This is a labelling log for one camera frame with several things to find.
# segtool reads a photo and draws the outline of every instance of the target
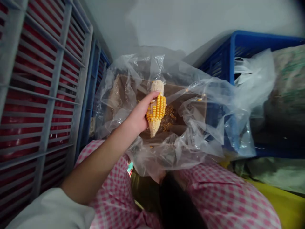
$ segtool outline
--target forearm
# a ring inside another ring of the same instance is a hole
[[[128,120],[123,122],[64,180],[61,188],[66,195],[79,204],[89,204],[138,134]]]

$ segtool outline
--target plastic crate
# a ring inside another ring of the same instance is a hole
[[[271,48],[272,51],[298,46],[305,44],[304,38],[279,36],[264,33],[254,33],[247,31],[235,31],[231,37],[225,41],[201,66],[200,70],[208,73],[211,76],[218,77],[226,80],[234,85],[234,58],[243,57],[251,58],[253,55]],[[219,110],[220,113],[225,114],[224,110],[218,107],[211,107],[210,109]],[[207,116],[207,123],[213,123],[217,120],[216,116]],[[232,138],[232,144],[239,148],[239,135],[237,134],[237,126],[234,125],[234,117],[230,119],[230,126],[236,132]],[[279,156],[286,158],[299,158],[302,156],[300,153],[299,145],[294,146],[293,152],[292,145],[295,143],[290,142],[285,149],[274,146],[255,144],[258,156]],[[224,146],[230,149],[230,141],[225,134]]]
[[[73,169],[93,27],[77,0],[0,0],[0,227]]]
[[[108,68],[110,66],[110,62],[101,49],[98,41],[93,37],[88,68],[88,76],[90,76],[90,78],[88,78],[86,83],[75,162],[77,161],[81,150],[93,140],[93,137],[89,138],[89,130],[91,118],[93,116],[94,95],[106,70],[104,69],[105,65],[106,68]]]
[[[275,51],[304,43],[304,38],[238,30],[199,69],[234,85],[234,57],[251,58],[268,48]]]

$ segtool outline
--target white sleeve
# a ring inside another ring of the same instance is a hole
[[[94,216],[93,208],[75,203],[61,188],[52,188],[20,212],[7,229],[85,229]]]

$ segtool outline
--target gray metal cage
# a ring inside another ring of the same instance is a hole
[[[73,169],[92,33],[76,0],[0,0],[0,228]]]

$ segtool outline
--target hand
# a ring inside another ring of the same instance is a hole
[[[145,117],[150,102],[158,97],[160,91],[153,91],[149,93],[138,105],[132,110],[125,122],[128,122],[131,129],[136,131],[139,135],[141,132],[147,129],[148,121]]]

